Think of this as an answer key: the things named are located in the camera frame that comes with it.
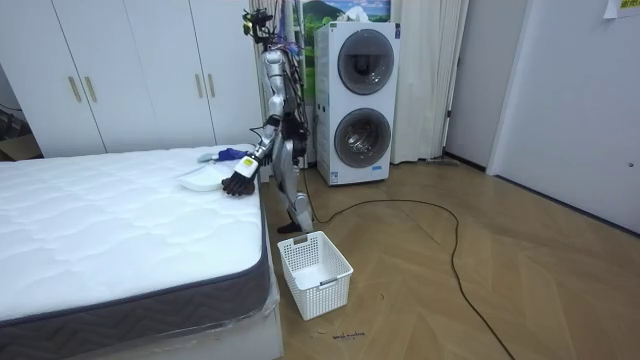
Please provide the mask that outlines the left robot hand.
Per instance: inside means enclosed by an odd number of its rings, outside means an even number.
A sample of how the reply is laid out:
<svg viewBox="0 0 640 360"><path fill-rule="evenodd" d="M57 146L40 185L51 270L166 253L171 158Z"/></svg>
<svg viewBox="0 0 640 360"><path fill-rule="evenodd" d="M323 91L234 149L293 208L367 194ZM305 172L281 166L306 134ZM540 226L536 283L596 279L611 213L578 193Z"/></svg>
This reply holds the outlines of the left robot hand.
<svg viewBox="0 0 640 360"><path fill-rule="evenodd" d="M231 196L252 195L260 162L254 155L244 156L235 166L233 174L222 181L223 191Z"/></svg>

